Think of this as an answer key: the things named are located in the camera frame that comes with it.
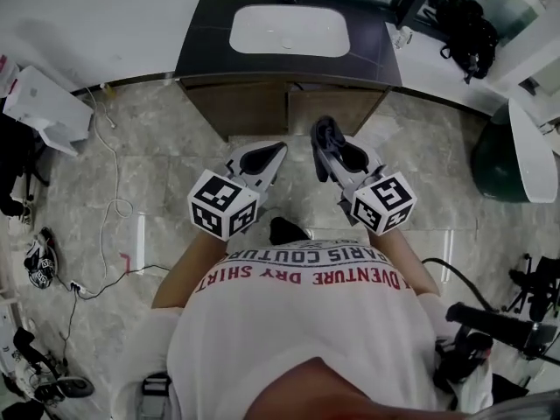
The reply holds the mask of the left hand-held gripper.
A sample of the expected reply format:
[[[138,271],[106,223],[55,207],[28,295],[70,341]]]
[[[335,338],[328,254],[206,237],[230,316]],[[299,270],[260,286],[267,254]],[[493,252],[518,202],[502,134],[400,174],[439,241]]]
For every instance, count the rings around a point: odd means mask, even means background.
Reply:
[[[223,173],[204,170],[188,193],[190,220],[228,241],[254,224],[287,155],[284,142],[260,141],[235,149]]]

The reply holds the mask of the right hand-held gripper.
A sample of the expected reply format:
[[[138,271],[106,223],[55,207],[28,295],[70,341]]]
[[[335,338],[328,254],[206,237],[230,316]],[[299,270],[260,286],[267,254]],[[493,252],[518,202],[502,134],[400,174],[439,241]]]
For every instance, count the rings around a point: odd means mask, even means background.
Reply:
[[[376,172],[386,166],[372,146],[347,136],[346,164],[341,155],[318,146],[313,147],[313,159],[320,182],[331,180],[346,188],[339,205],[352,225],[360,223],[375,235],[384,235],[410,218],[417,196],[401,172],[377,172],[355,188],[349,187],[360,172]]]

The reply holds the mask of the dark grey cloth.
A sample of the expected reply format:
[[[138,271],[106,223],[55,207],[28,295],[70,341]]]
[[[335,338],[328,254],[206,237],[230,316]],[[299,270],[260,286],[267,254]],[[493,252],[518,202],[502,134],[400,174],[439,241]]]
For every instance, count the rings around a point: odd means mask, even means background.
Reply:
[[[329,115],[320,117],[311,126],[311,150],[318,180],[325,183],[330,177],[332,167],[324,154],[333,158],[341,158],[341,152],[346,146],[345,136],[340,131],[336,121]]]

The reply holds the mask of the person's left forearm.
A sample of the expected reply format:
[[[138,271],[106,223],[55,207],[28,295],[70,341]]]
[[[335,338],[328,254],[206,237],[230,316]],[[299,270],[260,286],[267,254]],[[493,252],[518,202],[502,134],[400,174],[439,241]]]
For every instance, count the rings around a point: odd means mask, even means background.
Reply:
[[[227,245],[199,232],[159,285],[151,308],[184,308],[207,272],[226,256]]]

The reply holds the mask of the person's right forearm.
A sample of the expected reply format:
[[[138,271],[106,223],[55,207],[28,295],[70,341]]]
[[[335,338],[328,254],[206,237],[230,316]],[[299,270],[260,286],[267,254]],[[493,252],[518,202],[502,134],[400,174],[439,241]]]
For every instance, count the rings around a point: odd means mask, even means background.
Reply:
[[[390,260],[417,295],[428,293],[440,295],[431,274],[398,228],[381,236],[369,232],[368,237],[371,246]]]

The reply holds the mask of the wooden vanity with black top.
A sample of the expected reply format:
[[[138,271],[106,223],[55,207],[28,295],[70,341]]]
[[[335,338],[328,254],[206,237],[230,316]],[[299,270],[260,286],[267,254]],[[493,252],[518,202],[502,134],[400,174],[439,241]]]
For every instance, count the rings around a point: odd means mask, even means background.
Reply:
[[[235,13],[249,5],[327,8],[346,20],[350,51],[339,58],[244,54],[229,44]],[[199,0],[174,72],[215,132],[306,135],[321,116],[357,133],[402,84],[387,16],[345,0]]]

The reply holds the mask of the person's black shoe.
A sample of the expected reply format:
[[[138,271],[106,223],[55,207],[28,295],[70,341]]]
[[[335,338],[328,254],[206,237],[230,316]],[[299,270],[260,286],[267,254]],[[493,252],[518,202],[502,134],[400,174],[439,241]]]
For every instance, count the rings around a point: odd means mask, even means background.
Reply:
[[[310,236],[298,225],[282,217],[275,217],[269,224],[269,241],[273,246],[308,241]]]

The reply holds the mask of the white window ledge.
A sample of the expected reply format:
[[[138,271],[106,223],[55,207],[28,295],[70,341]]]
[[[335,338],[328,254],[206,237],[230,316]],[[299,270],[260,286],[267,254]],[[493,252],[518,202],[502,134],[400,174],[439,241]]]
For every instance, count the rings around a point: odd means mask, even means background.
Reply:
[[[391,39],[397,28],[391,23],[387,23],[386,27]],[[408,45],[400,50],[393,47],[404,88],[490,116],[507,102],[505,96],[494,92],[484,80],[472,79],[467,85],[463,81],[464,72],[455,61],[441,57],[442,41],[413,32]]]

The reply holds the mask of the clear plastic bottle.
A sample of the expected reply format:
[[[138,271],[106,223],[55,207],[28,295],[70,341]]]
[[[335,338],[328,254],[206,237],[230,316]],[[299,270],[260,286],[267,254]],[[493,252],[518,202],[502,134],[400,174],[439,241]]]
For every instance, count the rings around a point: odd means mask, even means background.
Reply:
[[[396,29],[391,35],[393,47],[397,50],[404,48],[411,41],[414,32],[407,26]]]

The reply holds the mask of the white sink basin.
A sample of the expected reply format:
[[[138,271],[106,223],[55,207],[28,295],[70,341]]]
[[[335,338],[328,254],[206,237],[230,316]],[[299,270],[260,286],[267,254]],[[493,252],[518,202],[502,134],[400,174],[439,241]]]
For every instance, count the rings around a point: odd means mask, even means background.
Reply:
[[[244,54],[339,58],[350,51],[345,18],[312,6],[249,5],[234,14],[230,46]]]

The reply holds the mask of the person's white printed t-shirt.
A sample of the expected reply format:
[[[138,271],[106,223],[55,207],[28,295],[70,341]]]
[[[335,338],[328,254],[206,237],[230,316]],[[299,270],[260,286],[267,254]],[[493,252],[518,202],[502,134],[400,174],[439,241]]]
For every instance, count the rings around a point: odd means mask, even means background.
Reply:
[[[467,416],[491,406],[492,372],[480,367],[451,394],[434,384],[436,341],[459,329],[445,314],[370,243],[226,252],[184,308],[150,308],[127,339],[111,414],[244,420],[273,381],[319,358],[375,403]]]

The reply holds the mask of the black backpack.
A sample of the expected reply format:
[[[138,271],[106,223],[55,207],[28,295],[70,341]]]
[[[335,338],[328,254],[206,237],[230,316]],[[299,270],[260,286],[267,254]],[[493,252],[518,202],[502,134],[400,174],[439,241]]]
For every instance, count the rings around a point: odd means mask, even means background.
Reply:
[[[437,9],[436,17],[448,36],[440,49],[441,57],[455,61],[467,85],[472,78],[485,78],[494,63],[498,34],[484,18],[482,6],[474,0],[447,2]]]

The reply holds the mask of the white table with green base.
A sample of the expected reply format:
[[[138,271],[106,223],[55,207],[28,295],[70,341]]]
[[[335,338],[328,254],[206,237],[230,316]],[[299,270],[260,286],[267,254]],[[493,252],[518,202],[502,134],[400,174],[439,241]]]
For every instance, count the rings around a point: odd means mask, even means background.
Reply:
[[[470,166],[477,190],[488,199],[536,204],[557,199],[552,149],[514,99],[503,104],[481,131]]]

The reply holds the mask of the white desk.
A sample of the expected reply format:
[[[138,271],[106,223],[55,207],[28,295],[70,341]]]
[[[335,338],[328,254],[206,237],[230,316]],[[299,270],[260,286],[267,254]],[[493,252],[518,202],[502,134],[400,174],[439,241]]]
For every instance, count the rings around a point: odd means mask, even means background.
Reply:
[[[3,113],[35,129],[50,148],[76,157],[74,142],[88,138],[94,110],[33,66],[19,72]]]

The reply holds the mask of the black tripod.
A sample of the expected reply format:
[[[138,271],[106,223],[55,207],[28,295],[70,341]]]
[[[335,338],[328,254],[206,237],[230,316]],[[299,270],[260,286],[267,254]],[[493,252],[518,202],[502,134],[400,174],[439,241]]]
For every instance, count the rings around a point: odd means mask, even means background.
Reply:
[[[511,269],[508,272],[520,292],[509,306],[504,305],[501,310],[521,314],[528,304],[530,320],[540,323],[549,311],[557,319],[560,315],[560,257],[542,256],[536,265],[533,265],[533,256],[529,253],[521,259],[526,264],[525,270]]]

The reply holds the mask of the person's chin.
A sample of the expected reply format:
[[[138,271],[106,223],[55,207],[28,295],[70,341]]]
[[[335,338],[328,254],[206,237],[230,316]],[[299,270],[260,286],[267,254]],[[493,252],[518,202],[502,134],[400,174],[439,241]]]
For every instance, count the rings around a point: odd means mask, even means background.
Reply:
[[[314,358],[266,387],[244,420],[466,420],[466,415],[373,402],[321,359]]]

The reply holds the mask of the spare gripper on floor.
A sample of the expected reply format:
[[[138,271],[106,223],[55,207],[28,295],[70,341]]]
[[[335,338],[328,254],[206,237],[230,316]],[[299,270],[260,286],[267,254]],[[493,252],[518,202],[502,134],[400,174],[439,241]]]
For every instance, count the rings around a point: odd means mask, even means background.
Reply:
[[[31,283],[41,290],[48,288],[58,273],[58,257],[52,231],[43,227],[34,237],[24,257],[24,267]]]

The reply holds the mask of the white jug with red label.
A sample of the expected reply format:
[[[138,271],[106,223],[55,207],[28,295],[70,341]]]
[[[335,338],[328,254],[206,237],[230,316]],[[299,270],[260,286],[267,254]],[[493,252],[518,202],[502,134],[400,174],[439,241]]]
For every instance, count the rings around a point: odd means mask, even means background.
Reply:
[[[0,54],[0,99],[10,93],[18,74],[18,64],[5,54]]]

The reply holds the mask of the black floor equipment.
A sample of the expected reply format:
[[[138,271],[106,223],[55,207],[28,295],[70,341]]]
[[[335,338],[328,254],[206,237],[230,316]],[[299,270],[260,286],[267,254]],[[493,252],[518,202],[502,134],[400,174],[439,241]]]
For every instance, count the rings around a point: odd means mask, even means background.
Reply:
[[[58,360],[41,346],[32,332],[19,327],[13,337],[15,381],[29,397],[43,404],[87,398],[94,385],[84,377],[71,375],[65,360]]]

